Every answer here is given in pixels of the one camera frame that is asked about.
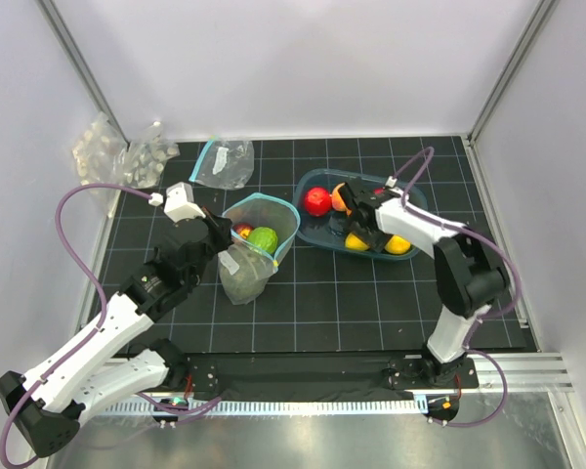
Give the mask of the clear zip bag blue zipper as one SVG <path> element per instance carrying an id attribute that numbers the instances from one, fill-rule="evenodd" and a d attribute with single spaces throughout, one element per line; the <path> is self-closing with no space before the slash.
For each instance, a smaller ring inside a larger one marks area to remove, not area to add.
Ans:
<path id="1" fill-rule="evenodd" d="M 289 202 L 254 192 L 224 212 L 232 221 L 232 245 L 218 258 L 223 289 L 234 305 L 259 297 L 278 272 L 301 217 Z"/>

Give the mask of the netted green melon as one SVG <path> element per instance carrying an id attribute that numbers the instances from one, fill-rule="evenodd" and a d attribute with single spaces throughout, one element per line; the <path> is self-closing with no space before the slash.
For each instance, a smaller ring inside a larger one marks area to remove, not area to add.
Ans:
<path id="1" fill-rule="evenodd" d="M 274 274 L 272 259 L 244 244 L 235 244 L 218 255 L 223 289 L 233 305 L 255 300 Z"/>

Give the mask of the dark red apple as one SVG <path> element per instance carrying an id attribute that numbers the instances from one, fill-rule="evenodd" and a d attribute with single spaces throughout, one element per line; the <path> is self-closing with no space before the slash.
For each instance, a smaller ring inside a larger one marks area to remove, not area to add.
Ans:
<path id="1" fill-rule="evenodd" d="M 247 239 L 254 230 L 254 227 L 247 223 L 238 223 L 235 224 L 232 228 L 234 232 L 243 239 Z"/>

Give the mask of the bumpy green fruit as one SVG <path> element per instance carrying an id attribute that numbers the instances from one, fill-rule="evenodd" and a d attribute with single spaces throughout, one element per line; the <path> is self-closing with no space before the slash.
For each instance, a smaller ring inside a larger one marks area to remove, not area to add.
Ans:
<path id="1" fill-rule="evenodd" d="M 253 246 L 273 255 L 278 247 L 278 236 L 274 229 L 269 227 L 257 227 L 253 230 L 247 241 Z"/>

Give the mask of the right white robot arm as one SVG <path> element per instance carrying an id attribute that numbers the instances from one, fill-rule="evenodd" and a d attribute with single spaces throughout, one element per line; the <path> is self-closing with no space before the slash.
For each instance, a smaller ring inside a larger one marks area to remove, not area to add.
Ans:
<path id="1" fill-rule="evenodd" d="M 467 225 L 412 204 L 409 194 L 396 186 L 375 192 L 356 178 L 338 194 L 349 212 L 347 229 L 370 249 L 384 248 L 396 235 L 434 261 L 441 309 L 434 332 L 423 346 L 420 373 L 433 387 L 452 382 L 476 322 L 510 287 L 502 252 Z"/>

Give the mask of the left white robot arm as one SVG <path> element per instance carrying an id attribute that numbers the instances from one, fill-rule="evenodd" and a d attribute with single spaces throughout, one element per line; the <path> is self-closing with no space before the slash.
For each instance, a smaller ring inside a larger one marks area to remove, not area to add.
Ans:
<path id="1" fill-rule="evenodd" d="M 188 359 L 166 338 L 114 370 L 100 368 L 188 299 L 211 260 L 231 246 L 231 227 L 211 213 L 175 223 L 90 323 L 37 367 L 0 377 L 6 425 L 18 427 L 36 457 L 60 451 L 88 420 L 134 393 L 184 386 Z"/>

